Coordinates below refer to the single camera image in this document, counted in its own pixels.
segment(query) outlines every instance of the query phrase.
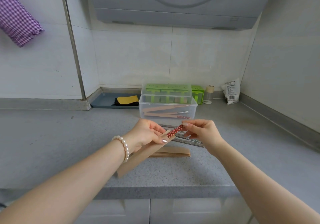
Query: right hand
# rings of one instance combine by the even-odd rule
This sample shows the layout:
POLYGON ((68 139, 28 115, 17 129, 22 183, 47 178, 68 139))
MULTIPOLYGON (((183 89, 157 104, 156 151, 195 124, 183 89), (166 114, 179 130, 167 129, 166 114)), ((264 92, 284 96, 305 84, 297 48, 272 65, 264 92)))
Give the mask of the right hand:
POLYGON ((218 145, 226 143, 212 120, 184 120, 182 124, 184 126, 182 131, 187 130, 184 136, 190 136, 190 139, 197 138, 202 141, 205 148, 212 155, 214 155, 218 145))

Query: blue tray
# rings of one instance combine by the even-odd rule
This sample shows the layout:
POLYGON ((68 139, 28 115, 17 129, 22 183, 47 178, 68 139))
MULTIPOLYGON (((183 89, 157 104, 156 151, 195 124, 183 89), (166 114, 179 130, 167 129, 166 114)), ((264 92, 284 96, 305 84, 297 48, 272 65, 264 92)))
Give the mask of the blue tray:
POLYGON ((139 109, 139 106, 120 106, 113 105, 117 97, 130 97, 137 95, 140 99, 141 94, 137 93, 102 93, 92 103, 92 108, 101 109, 139 109))

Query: container lid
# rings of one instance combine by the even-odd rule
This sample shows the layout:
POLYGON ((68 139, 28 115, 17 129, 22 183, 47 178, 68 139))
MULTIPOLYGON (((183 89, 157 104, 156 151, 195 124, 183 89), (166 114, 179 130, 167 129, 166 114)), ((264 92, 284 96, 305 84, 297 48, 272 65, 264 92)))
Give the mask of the container lid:
POLYGON ((192 97, 192 90, 190 84, 144 83, 141 94, 151 96, 192 97))

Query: left hand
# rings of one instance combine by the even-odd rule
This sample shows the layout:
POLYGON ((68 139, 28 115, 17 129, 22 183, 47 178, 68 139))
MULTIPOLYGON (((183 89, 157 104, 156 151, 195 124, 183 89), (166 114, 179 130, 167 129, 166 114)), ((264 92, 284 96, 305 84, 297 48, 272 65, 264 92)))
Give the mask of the left hand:
POLYGON ((159 137, 165 132, 166 130, 157 123, 151 120, 140 119, 132 130, 126 133, 123 138, 126 140, 130 152, 136 152, 143 145, 146 145, 151 141, 158 144, 167 143, 165 139, 159 137))

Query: countertop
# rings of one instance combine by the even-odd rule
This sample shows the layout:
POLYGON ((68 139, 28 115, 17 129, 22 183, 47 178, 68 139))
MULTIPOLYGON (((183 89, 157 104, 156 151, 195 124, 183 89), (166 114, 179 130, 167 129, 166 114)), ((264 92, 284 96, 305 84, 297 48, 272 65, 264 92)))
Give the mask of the countertop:
MULTIPOLYGON (((54 174, 123 135, 136 109, 90 111, 0 110, 0 200, 19 197, 54 174)), ((214 120, 222 137, 258 168, 320 212, 320 153, 242 103, 214 100, 196 118, 214 120)), ((179 125, 178 120, 155 120, 179 125)), ((96 199, 207 198, 239 195, 220 162, 206 149, 191 157, 152 158, 121 179, 112 177, 96 199)))

